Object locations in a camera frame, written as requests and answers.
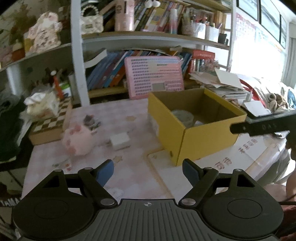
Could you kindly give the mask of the clear packing tape roll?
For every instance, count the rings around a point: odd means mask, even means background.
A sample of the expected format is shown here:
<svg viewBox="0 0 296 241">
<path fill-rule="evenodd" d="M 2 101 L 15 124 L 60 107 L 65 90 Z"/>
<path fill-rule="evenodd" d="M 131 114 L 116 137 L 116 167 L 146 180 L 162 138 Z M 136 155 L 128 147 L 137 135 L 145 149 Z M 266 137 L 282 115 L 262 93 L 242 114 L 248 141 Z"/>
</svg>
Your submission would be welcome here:
<svg viewBox="0 0 296 241">
<path fill-rule="evenodd" d="M 186 128 L 194 125 L 194 115 L 186 110 L 173 110 L 171 112 Z"/>
</svg>

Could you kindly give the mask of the small orange white box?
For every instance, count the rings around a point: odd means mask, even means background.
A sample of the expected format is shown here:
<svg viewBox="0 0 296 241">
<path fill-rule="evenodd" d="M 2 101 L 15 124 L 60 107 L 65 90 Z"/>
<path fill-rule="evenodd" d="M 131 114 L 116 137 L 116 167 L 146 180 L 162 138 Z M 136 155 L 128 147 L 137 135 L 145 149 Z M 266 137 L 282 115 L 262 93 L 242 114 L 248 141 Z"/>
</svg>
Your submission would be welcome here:
<svg viewBox="0 0 296 241">
<path fill-rule="evenodd" d="M 70 158 L 67 158 L 61 162 L 55 163 L 52 165 L 55 169 L 65 169 L 71 170 L 72 169 L 72 162 Z"/>
</svg>

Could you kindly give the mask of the pink paw plush toy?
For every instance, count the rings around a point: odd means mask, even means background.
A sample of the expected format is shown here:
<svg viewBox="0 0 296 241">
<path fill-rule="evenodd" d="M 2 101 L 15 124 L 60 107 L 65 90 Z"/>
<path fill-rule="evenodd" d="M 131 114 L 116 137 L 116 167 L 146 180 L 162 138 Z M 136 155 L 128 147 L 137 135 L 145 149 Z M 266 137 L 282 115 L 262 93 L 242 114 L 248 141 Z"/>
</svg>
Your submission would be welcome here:
<svg viewBox="0 0 296 241">
<path fill-rule="evenodd" d="M 63 133 L 62 145 L 70 156 L 84 156 L 94 147 L 93 134 L 85 125 L 75 124 Z"/>
</svg>

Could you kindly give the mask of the white square adapter block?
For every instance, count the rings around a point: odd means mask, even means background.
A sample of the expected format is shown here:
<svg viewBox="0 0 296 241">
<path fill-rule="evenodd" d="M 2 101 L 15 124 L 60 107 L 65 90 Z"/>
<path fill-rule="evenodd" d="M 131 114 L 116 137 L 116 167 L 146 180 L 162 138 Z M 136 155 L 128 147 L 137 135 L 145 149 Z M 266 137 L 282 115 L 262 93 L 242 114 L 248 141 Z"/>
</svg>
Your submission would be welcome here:
<svg viewBox="0 0 296 241">
<path fill-rule="evenodd" d="M 130 146 L 130 137 L 127 133 L 119 133 L 110 137 L 112 148 L 117 151 Z"/>
</svg>

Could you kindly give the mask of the yellow cardboard box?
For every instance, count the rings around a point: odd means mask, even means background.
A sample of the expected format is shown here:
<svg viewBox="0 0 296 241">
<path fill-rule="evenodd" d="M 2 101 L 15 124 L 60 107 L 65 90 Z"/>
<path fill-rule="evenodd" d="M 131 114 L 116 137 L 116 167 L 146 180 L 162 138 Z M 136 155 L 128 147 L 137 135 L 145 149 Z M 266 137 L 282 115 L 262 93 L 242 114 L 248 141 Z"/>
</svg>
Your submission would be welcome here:
<svg viewBox="0 0 296 241">
<path fill-rule="evenodd" d="M 201 125 L 185 127 L 173 115 L 175 110 L 191 113 L 193 121 Z M 234 145 L 238 135 L 230 132 L 230 126 L 244 122 L 247 116 L 241 108 L 204 88 L 151 92 L 148 113 L 175 166 L 186 158 L 195 161 Z"/>
</svg>

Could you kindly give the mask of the wooden chess board box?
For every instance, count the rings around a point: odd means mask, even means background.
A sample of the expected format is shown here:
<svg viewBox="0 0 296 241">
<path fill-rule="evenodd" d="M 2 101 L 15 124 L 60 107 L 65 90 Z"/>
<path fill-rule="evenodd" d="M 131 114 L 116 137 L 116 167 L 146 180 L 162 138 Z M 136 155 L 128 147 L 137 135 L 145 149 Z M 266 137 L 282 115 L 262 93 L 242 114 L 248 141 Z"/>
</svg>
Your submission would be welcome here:
<svg viewBox="0 0 296 241">
<path fill-rule="evenodd" d="M 59 103 L 57 117 L 41 120 L 33 124 L 29 133 L 31 143 L 37 146 L 62 139 L 64 131 L 70 125 L 71 111 L 71 98 L 67 97 Z"/>
</svg>

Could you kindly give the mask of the tissue pack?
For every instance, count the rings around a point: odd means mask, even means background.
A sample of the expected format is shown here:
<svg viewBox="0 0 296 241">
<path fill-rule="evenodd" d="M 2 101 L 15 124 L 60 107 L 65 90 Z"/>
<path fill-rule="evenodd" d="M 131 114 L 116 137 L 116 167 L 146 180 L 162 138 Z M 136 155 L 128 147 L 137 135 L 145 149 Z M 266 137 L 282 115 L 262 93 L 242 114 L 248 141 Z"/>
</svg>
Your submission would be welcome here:
<svg viewBox="0 0 296 241">
<path fill-rule="evenodd" d="M 25 99 L 27 114 L 38 120 L 45 120 L 58 116 L 59 99 L 52 92 L 36 92 Z"/>
</svg>

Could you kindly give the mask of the orange glue bottle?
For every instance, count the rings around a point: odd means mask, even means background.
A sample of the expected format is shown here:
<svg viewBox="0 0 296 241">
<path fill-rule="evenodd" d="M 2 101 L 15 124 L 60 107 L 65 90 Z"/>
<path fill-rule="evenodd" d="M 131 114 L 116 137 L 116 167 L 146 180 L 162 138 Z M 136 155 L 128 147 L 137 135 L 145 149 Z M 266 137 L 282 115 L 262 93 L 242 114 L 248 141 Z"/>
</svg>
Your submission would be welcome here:
<svg viewBox="0 0 296 241">
<path fill-rule="evenodd" d="M 63 100 L 64 99 L 64 94 L 63 94 L 62 89 L 60 87 L 59 80 L 57 78 L 57 72 L 56 72 L 56 70 L 53 70 L 51 72 L 51 76 L 53 77 L 53 80 L 54 80 L 55 90 L 57 92 L 57 95 L 58 95 L 58 97 L 59 97 L 60 100 Z"/>
</svg>

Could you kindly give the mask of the row of books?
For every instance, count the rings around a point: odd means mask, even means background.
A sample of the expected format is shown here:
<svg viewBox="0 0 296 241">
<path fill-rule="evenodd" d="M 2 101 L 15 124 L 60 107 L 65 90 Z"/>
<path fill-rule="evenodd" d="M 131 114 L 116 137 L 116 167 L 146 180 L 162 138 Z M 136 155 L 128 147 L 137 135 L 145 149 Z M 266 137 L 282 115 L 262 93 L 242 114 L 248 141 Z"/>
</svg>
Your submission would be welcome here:
<svg viewBox="0 0 296 241">
<path fill-rule="evenodd" d="M 102 89 L 111 83 L 112 75 L 115 70 L 119 70 L 123 65 L 126 57 L 137 56 L 139 50 L 121 50 L 115 52 L 107 52 L 104 57 L 94 67 L 86 70 L 87 90 Z"/>
</svg>

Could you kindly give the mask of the pink perforated board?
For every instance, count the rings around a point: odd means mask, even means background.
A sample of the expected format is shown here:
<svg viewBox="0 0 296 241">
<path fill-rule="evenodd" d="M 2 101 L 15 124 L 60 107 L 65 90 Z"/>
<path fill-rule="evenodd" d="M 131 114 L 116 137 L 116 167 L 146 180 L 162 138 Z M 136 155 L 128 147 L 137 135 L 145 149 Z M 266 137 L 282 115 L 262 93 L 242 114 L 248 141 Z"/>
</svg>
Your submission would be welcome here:
<svg viewBox="0 0 296 241">
<path fill-rule="evenodd" d="M 147 98 L 155 91 L 182 91 L 182 61 L 176 56 L 125 58 L 128 94 L 131 100 Z"/>
</svg>

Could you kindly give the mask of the white pen cups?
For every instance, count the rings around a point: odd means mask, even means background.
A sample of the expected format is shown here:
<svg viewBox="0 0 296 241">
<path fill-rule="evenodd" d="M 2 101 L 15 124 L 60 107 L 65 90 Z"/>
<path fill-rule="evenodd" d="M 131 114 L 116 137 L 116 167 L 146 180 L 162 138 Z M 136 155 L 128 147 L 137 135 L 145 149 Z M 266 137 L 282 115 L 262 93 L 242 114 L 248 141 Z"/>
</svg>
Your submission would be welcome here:
<svg viewBox="0 0 296 241">
<path fill-rule="evenodd" d="M 220 30 L 203 23 L 192 24 L 192 37 L 218 42 Z"/>
</svg>

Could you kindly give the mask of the white bookshelf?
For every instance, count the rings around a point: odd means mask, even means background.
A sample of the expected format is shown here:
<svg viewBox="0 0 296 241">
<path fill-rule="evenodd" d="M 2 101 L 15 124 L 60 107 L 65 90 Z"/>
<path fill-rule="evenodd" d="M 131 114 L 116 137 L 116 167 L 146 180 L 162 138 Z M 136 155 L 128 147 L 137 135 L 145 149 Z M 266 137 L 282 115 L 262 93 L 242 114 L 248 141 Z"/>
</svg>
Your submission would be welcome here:
<svg viewBox="0 0 296 241">
<path fill-rule="evenodd" d="M 51 49 L 41 54 L 27 56 L 19 61 L 1 68 L 1 86 L 6 87 L 12 94 L 26 96 L 33 79 L 38 79 L 46 67 L 59 67 L 73 63 L 79 101 L 82 106 L 89 106 L 83 54 L 86 51 L 95 52 L 101 48 L 117 50 L 124 48 L 163 49 L 182 46 L 185 48 L 215 47 L 228 51 L 227 65 L 230 70 L 235 40 L 236 2 L 232 2 L 231 30 L 229 45 L 213 41 L 162 32 L 109 32 L 94 35 L 81 35 L 79 26 L 80 1 L 71 1 L 71 42 Z"/>
</svg>

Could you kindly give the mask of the floral plush doll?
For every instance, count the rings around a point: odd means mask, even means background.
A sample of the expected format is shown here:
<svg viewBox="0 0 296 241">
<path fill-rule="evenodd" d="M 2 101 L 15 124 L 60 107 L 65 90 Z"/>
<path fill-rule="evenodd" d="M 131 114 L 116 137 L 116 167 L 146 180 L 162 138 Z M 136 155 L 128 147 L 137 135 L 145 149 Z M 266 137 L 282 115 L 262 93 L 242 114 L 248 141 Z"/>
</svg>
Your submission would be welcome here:
<svg viewBox="0 0 296 241">
<path fill-rule="evenodd" d="M 62 27 L 57 13 L 48 11 L 40 15 L 36 24 L 29 28 L 28 39 L 33 41 L 29 51 L 43 53 L 60 46 L 61 40 L 58 35 Z"/>
</svg>

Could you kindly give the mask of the cream quilted handbag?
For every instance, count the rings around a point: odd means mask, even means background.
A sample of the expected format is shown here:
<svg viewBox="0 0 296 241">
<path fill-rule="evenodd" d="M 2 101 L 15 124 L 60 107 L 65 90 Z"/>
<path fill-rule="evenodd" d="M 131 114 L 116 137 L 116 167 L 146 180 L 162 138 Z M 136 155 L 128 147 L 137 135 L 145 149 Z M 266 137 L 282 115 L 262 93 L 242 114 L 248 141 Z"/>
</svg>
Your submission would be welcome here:
<svg viewBox="0 0 296 241">
<path fill-rule="evenodd" d="M 87 9 L 93 9 L 93 11 L 95 11 L 95 15 L 85 16 L 84 13 Z M 99 14 L 97 7 L 88 5 L 81 10 L 80 28 L 81 35 L 90 35 L 103 32 L 103 16 Z"/>
</svg>

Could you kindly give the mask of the pink cylinder container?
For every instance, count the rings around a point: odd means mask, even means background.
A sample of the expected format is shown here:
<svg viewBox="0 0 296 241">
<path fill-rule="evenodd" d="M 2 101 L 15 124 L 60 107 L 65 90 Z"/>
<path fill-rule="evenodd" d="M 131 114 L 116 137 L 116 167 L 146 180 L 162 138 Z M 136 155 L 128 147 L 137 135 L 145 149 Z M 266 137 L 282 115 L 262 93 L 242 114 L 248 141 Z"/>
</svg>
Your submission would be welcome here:
<svg viewBox="0 0 296 241">
<path fill-rule="evenodd" d="M 134 0 L 117 0 L 115 5 L 115 31 L 134 31 Z"/>
</svg>

